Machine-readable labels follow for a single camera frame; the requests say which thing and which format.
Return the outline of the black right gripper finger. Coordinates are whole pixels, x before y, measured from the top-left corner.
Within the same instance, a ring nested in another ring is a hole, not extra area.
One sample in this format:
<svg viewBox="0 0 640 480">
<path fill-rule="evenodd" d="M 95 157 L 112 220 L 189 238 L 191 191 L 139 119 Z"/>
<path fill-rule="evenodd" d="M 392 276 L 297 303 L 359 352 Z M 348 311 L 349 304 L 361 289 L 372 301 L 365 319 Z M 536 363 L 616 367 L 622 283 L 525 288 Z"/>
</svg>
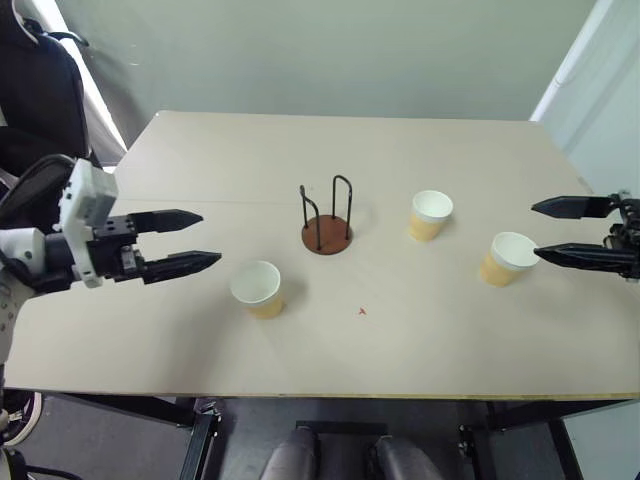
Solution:
<svg viewBox="0 0 640 480">
<path fill-rule="evenodd" d="M 533 204 L 531 210 L 557 219 L 606 218 L 614 210 L 614 199 L 595 196 L 558 196 Z"/>
<path fill-rule="evenodd" d="M 534 249 L 534 253 L 541 259 L 564 268 L 615 273 L 620 276 L 639 275 L 639 252 L 636 250 L 566 243 L 538 247 Z"/>
</svg>

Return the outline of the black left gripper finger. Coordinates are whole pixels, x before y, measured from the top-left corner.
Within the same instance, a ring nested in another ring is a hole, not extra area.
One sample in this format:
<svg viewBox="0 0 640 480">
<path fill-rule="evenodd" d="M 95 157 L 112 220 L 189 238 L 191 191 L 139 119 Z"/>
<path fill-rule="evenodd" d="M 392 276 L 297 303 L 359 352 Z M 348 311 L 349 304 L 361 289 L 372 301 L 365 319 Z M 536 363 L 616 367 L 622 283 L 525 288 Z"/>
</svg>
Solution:
<svg viewBox="0 0 640 480">
<path fill-rule="evenodd" d="M 222 259 L 222 254 L 206 251 L 188 251 L 171 254 L 164 259 L 145 262 L 141 278 L 152 284 L 186 277 L 213 266 Z"/>
<path fill-rule="evenodd" d="M 180 209 L 137 212 L 130 215 L 131 229 L 136 234 L 175 232 L 202 221 L 201 215 Z"/>
</svg>

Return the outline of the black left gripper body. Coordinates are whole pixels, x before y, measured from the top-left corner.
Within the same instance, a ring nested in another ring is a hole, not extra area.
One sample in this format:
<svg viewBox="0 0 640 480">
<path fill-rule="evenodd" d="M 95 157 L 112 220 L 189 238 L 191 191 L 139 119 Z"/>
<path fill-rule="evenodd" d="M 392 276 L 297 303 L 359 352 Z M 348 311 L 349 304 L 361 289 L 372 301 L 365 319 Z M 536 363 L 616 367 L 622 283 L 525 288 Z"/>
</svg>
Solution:
<svg viewBox="0 0 640 480">
<path fill-rule="evenodd" d="M 114 282 L 140 278 L 150 283 L 146 261 L 135 247 L 138 235 L 149 232 L 150 225 L 150 213 L 131 213 L 109 217 L 94 228 L 88 251 L 96 274 Z"/>
</svg>

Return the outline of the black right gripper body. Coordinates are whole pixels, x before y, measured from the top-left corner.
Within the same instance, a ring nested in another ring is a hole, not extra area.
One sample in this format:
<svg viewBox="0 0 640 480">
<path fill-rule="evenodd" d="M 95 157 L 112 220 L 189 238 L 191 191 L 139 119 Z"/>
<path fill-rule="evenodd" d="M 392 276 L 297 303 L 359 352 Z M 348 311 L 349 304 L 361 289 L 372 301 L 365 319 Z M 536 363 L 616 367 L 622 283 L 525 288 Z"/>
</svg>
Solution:
<svg viewBox="0 0 640 480">
<path fill-rule="evenodd" d="M 617 272 L 627 281 L 639 280 L 639 200 L 628 191 L 610 196 L 611 210 L 618 210 L 621 223 L 611 226 L 604 245 L 612 251 Z"/>
</svg>

